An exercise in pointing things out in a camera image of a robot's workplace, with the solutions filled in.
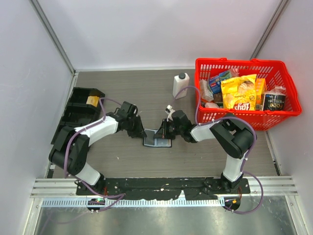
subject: red shopping basket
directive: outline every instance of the red shopping basket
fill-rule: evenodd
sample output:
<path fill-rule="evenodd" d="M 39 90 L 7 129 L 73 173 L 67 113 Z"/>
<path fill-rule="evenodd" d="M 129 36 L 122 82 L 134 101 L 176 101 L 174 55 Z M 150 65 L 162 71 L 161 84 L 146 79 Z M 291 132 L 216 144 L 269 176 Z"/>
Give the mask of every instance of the red shopping basket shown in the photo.
<path fill-rule="evenodd" d="M 289 75 L 286 65 L 281 61 L 274 60 L 227 60 L 226 58 L 199 58 L 196 60 L 195 86 L 200 88 L 200 79 L 208 79 L 230 68 L 238 68 L 239 76 L 257 74 L 257 78 L 265 78 L 267 90 L 276 86 L 286 88 L 286 101 L 284 111 L 240 111 L 227 109 L 210 109 L 199 107 L 198 122 L 208 122 L 218 119 L 228 113 L 247 121 L 255 130 L 266 131 L 281 123 L 290 116 L 298 116 L 302 109 L 298 101 L 298 93 Z"/>

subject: metal floor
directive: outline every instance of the metal floor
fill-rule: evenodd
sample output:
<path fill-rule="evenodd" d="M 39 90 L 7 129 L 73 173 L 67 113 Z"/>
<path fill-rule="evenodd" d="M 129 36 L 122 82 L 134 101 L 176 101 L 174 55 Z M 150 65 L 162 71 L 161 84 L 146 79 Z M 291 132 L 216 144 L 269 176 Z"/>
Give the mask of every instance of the metal floor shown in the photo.
<path fill-rule="evenodd" d="M 241 211 L 254 208 L 257 196 L 242 199 Z M 249 215 L 233 214 L 222 207 L 112 208 L 84 214 L 86 208 L 42 208 L 36 235 L 295 235 L 284 196 L 267 196 Z"/>
<path fill-rule="evenodd" d="M 138 106 L 143 126 L 158 129 L 166 117 L 165 108 L 173 100 L 173 79 L 181 70 L 135 70 L 80 72 L 77 87 L 98 88 L 106 97 L 119 102 L 128 101 Z M 194 70 L 185 71 L 194 80 Z M 116 104 L 106 101 L 107 112 Z M 182 109 L 194 122 L 195 91 L 175 101 L 174 109 Z M 257 176 L 277 175 L 264 132 L 245 165 L 245 170 Z M 196 144 L 178 137 L 172 148 L 142 146 L 142 140 L 131 139 L 119 132 L 107 136 L 90 148 L 88 163 L 107 177 L 201 177 L 220 176 L 225 166 L 226 153 L 216 140 Z M 55 169 L 54 178 L 62 178 L 63 171 Z"/>

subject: white bottle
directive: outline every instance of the white bottle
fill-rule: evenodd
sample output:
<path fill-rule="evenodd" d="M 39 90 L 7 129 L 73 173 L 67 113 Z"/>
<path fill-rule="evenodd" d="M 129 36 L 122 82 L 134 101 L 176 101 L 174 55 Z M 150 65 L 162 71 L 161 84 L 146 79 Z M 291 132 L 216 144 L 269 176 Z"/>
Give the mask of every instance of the white bottle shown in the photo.
<path fill-rule="evenodd" d="M 174 85 L 173 85 L 173 96 L 175 97 L 177 93 L 184 87 L 189 85 L 189 76 L 186 73 L 181 72 L 179 75 L 174 77 Z M 187 95 L 187 90 L 182 91 L 176 99 L 183 98 Z"/>

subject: wall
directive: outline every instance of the wall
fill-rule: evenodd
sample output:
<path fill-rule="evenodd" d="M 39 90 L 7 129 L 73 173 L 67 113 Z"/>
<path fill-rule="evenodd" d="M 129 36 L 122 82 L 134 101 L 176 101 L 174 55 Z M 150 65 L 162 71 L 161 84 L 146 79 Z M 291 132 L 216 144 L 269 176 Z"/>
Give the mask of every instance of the wall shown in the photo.
<path fill-rule="evenodd" d="M 259 56 L 283 60 L 298 90 L 302 115 L 289 118 L 269 134 L 282 172 L 295 180 L 308 224 L 313 223 L 312 9 L 312 0 L 291 1 Z"/>
<path fill-rule="evenodd" d="M 26 0 L 0 1 L 0 227 L 22 233 L 71 75 Z"/>
<path fill-rule="evenodd" d="M 249 59 L 279 0 L 39 0 L 76 69 Z"/>

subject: yellow snack bag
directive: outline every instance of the yellow snack bag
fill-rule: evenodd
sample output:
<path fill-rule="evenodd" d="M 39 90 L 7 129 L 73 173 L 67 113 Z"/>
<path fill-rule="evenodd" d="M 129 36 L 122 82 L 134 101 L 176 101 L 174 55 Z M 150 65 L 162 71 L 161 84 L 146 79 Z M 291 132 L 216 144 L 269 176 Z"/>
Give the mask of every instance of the yellow snack bag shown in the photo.
<path fill-rule="evenodd" d="M 233 77 L 221 82 L 225 109 L 255 110 L 256 74 Z"/>

